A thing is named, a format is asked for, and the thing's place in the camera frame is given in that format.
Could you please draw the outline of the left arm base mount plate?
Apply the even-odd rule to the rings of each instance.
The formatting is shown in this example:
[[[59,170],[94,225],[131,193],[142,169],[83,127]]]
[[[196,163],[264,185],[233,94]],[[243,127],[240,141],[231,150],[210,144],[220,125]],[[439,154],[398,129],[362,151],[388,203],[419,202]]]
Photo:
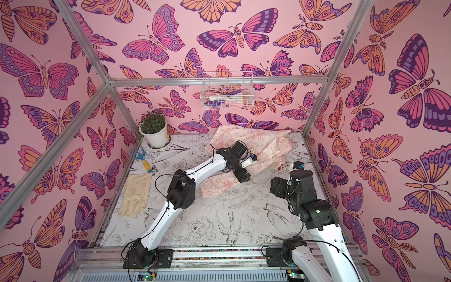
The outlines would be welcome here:
[[[169,269],[171,267],[174,250],[162,249],[153,251],[130,250],[123,263],[123,269]]]

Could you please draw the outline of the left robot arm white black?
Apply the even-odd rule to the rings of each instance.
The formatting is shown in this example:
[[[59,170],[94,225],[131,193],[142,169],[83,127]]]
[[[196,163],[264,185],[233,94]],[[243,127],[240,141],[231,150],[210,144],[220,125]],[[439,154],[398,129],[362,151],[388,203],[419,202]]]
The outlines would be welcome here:
[[[188,170],[176,170],[167,190],[166,202],[152,225],[138,239],[128,243],[123,250],[123,268],[145,269],[157,264],[157,249],[170,225],[189,208],[196,196],[197,187],[207,178],[220,172],[233,172],[238,182],[248,182],[250,173],[247,167],[257,162],[257,155],[242,141],[229,148],[212,148],[212,157]]]

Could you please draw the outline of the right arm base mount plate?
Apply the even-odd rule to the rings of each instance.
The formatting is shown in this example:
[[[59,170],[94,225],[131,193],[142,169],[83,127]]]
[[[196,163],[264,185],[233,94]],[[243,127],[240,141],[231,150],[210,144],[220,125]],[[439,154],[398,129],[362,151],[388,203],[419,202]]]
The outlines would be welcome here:
[[[310,249],[306,246],[300,246],[293,250],[263,246],[261,253],[266,258],[269,267],[298,267],[303,269],[313,266],[315,262]]]

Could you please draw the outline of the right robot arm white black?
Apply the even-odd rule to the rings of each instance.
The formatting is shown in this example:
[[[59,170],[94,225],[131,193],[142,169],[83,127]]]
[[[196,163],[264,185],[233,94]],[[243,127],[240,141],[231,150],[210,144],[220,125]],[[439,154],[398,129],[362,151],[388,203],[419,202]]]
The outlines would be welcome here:
[[[270,193],[288,202],[289,211],[299,217],[311,238],[296,235],[283,240],[287,265],[296,265],[310,282],[360,282],[359,271],[348,251],[336,212],[320,199],[313,172],[300,161],[293,163],[289,178],[274,177]]]

